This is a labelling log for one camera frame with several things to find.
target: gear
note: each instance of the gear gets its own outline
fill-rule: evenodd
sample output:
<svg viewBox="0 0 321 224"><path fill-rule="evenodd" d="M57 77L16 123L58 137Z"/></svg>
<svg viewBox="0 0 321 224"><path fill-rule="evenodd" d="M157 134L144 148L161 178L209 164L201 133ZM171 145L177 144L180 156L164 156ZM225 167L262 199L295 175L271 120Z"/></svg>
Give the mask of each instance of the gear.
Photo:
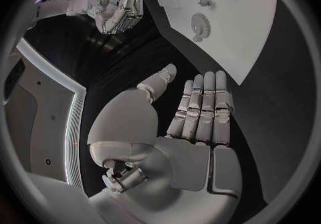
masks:
<svg viewBox="0 0 321 224"><path fill-rule="evenodd" d="M193 37L193 41L201 42L203 38L206 38L210 35L211 26L205 15L201 13L194 14L190 24L193 32L196 34Z"/></svg>

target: white robot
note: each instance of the white robot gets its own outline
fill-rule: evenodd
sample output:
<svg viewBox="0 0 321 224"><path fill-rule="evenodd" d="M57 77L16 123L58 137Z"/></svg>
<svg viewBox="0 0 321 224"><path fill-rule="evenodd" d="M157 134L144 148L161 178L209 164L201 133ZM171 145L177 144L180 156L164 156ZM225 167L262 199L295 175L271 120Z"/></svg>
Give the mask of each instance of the white robot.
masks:
<svg viewBox="0 0 321 224"><path fill-rule="evenodd" d="M48 0L39 4L34 22L66 14L87 14L102 34L133 28L143 17L143 0Z"/></svg>
<svg viewBox="0 0 321 224"><path fill-rule="evenodd" d="M48 0L35 22L87 14L102 34L134 27L143 0ZM229 147L234 110L226 74L206 72L185 83L163 137L152 103L176 75L167 65L123 91L99 113L88 135L93 161L106 169L106 188L90 198L107 223L227 223L239 202L242 175Z"/></svg>

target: white machine part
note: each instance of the white machine part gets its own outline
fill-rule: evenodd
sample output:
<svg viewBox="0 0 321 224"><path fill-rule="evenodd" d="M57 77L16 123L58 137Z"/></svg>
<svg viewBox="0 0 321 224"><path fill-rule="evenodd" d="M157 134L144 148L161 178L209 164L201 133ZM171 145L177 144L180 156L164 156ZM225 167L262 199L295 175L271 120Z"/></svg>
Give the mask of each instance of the white machine part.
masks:
<svg viewBox="0 0 321 224"><path fill-rule="evenodd" d="M133 28L143 17L143 0L48 0L39 5L35 22L61 14L87 14L102 34Z"/></svg>
<svg viewBox="0 0 321 224"><path fill-rule="evenodd" d="M198 45L241 84L263 49L277 0L158 0L158 3L173 29Z"/></svg>
<svg viewBox="0 0 321 224"><path fill-rule="evenodd" d="M227 223L242 193L230 143L231 93L223 71L197 75L165 137L157 137L154 102L174 79L169 64L111 100L88 136L107 188L90 200L115 223Z"/></svg>

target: white panel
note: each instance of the white panel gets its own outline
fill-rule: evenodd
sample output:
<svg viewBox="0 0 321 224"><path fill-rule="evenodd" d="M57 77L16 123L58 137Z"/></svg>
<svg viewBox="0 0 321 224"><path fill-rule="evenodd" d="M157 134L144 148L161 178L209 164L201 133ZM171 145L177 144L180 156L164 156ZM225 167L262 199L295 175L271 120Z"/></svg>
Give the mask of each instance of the white panel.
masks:
<svg viewBox="0 0 321 224"><path fill-rule="evenodd" d="M212 0L202 7L199 0L158 0L164 6L173 29L193 41L190 21L202 13L211 25L211 34L196 44L241 84L252 69L269 35L277 0Z"/></svg>

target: robotic hand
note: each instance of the robotic hand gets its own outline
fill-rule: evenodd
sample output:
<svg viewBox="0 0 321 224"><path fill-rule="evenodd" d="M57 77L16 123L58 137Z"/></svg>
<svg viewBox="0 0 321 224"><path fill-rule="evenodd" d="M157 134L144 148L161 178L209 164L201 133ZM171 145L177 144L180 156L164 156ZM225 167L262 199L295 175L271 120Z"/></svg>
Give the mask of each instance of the robotic hand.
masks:
<svg viewBox="0 0 321 224"><path fill-rule="evenodd" d="M167 135L157 137L151 106L174 79L166 66L100 112L88 136L90 153L107 168L107 186L91 198L115 223L227 223L242 191L238 158L229 148L233 100L223 71L197 75Z"/></svg>
<svg viewBox="0 0 321 224"><path fill-rule="evenodd" d="M143 17L143 0L48 0L39 5L35 22L66 14L87 14L95 19L102 34L133 28Z"/></svg>

